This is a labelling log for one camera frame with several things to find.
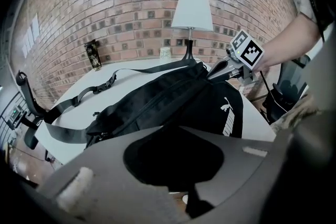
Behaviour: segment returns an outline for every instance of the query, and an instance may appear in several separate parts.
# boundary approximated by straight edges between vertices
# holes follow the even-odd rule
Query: small cup
[[[170,48],[163,47],[160,49],[160,61],[162,62],[170,62],[172,59],[172,53]]]

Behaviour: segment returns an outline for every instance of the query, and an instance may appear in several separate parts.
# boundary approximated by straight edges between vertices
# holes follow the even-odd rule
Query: black cable
[[[35,156],[32,156],[32,155],[30,155],[29,153],[20,150],[20,149],[17,148],[16,146],[11,145],[11,147],[15,148],[16,150],[18,150],[18,151],[20,151],[20,152],[22,152],[22,153],[25,153],[25,154],[29,155],[30,157],[33,157],[33,158],[35,158],[35,159],[38,159],[38,160],[41,161],[41,162],[46,162],[45,159],[39,159],[39,158],[37,158],[37,157],[35,157]]]
[[[53,167],[53,165],[51,164],[51,162],[48,162],[48,163],[50,163],[50,165],[51,165],[52,169],[55,171],[55,168]]]
[[[277,104],[280,108],[282,108],[285,112],[287,112],[287,110],[284,109],[282,106],[280,106],[280,105],[277,103],[277,101],[275,100],[275,98],[274,98],[272,92],[271,92],[271,91],[269,90],[269,88],[268,88],[266,79],[265,79],[264,74],[263,74],[262,71],[260,72],[260,74],[261,74],[261,77],[263,78],[263,81],[264,81],[264,83],[265,83],[265,86],[266,86],[266,88],[267,88],[267,91],[268,91],[268,92],[270,93],[270,95],[272,96],[272,99],[273,99],[274,103]]]

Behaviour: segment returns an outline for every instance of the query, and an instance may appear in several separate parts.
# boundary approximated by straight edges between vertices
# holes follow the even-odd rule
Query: table lamp
[[[193,59],[192,31],[214,31],[209,0],[178,0],[172,28],[189,30],[183,59]]]

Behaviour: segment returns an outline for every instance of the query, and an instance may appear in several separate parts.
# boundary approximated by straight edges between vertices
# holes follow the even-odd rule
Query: metal railing
[[[14,97],[10,100],[8,105],[5,107],[4,111],[2,111],[0,115],[0,150],[3,149],[4,143],[10,141],[11,139],[16,137],[15,132],[8,125],[9,120],[9,110],[12,109],[14,105],[20,106],[23,111],[27,111],[29,114],[30,111],[28,109],[26,100],[23,98],[20,92],[18,92]]]

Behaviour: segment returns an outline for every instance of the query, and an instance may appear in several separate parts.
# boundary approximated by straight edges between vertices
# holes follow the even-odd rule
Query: black chair
[[[279,80],[277,84],[273,83],[272,90],[269,90],[267,82],[261,74],[268,91],[267,97],[262,103],[263,107],[266,108],[266,113],[261,110],[261,114],[267,119],[269,124],[277,121],[299,101],[307,86],[302,77],[302,70],[309,61],[310,58],[304,55],[298,59],[283,63]]]
[[[38,143],[38,140],[35,137],[35,132],[38,128],[37,124],[38,124],[39,121],[43,120],[47,111],[44,108],[40,107],[38,105],[38,103],[36,102],[36,100],[35,100],[35,98],[32,94],[32,91],[30,89],[30,85],[29,85],[29,82],[28,82],[27,75],[25,73],[19,71],[18,74],[16,75],[15,79],[16,79],[17,85],[20,86],[21,91],[22,91],[22,93],[25,97],[28,109],[35,116],[35,119],[31,122],[31,121],[29,121],[25,118],[25,116],[26,116],[26,112],[25,112],[20,117],[21,120],[16,122],[15,127],[17,127],[20,123],[28,126],[28,130],[25,134],[24,141],[25,141],[25,144],[31,150],[34,150],[37,143]],[[46,151],[45,160],[50,162],[50,158],[48,158],[48,151]]]
[[[29,86],[27,75],[19,71],[15,79],[16,84],[18,84],[21,87],[21,91],[26,99],[26,103],[30,112],[37,117],[44,118],[47,111],[41,108],[34,99],[32,91]]]

